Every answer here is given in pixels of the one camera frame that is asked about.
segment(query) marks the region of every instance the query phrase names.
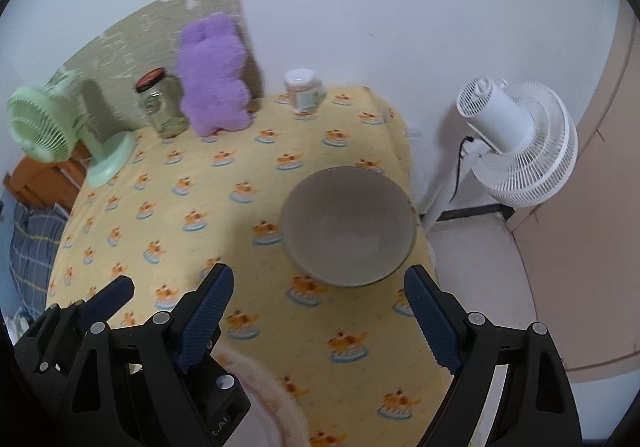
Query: plastic jar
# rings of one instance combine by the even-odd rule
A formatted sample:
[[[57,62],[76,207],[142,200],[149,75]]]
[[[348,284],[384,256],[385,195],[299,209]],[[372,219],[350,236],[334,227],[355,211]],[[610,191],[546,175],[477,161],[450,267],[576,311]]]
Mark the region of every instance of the plastic jar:
[[[284,75],[284,85],[289,96],[289,106],[297,114],[316,111],[324,98],[322,81],[313,70],[300,68],[288,71]]]

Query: white jar lid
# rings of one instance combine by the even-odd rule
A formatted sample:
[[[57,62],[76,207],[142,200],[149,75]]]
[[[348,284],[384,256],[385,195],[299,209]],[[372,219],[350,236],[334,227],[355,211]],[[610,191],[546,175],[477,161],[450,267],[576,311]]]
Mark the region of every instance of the white jar lid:
[[[284,74],[284,80],[291,87],[301,87],[316,82],[316,72],[308,68],[290,70]]]

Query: white standing fan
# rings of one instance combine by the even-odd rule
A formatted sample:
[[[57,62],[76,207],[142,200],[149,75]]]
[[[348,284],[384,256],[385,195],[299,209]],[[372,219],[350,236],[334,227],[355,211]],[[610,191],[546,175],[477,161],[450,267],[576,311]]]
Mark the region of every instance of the white standing fan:
[[[470,170],[493,198],[515,209],[548,200],[574,170],[575,124],[546,86],[526,82],[498,87],[488,77],[478,77],[462,88],[456,106],[476,135],[463,144],[459,167],[429,205],[422,220],[425,231]]]
[[[95,137],[78,104],[81,87],[80,75],[68,71],[44,88],[18,88],[6,104],[9,129],[24,153],[38,162],[64,162],[82,140],[92,155],[87,182],[98,187],[127,163],[136,143],[131,132],[106,142]]]

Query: label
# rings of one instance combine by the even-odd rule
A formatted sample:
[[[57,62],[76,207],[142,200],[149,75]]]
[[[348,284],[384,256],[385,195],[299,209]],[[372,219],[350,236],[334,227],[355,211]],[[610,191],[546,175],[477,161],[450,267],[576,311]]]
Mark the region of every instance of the label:
[[[222,432],[222,430],[229,424],[229,421],[230,419],[227,413],[223,414],[223,416],[220,418],[216,418],[212,424],[214,428],[211,430],[211,434],[213,436],[218,436]]]
[[[311,113],[316,110],[318,104],[324,98],[324,89],[321,85],[315,86],[306,92],[296,92],[299,113]]]

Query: floor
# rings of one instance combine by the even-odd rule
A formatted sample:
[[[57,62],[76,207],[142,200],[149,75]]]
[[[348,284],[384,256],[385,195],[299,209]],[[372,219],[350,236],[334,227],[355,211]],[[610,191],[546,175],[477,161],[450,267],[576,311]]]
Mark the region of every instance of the floor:
[[[520,254],[500,215],[438,222],[428,239],[441,289],[454,294],[465,310],[510,328],[526,329],[536,321]],[[483,446],[488,438],[505,376],[506,366],[496,367],[470,447]]]
[[[525,329],[536,310],[513,236],[499,215],[436,223],[428,234],[440,287],[453,293],[469,312],[479,311],[494,324]],[[496,368],[481,422],[471,447],[484,439],[504,383],[506,369]],[[612,379],[572,383],[585,439],[610,436],[640,387],[640,371]]]

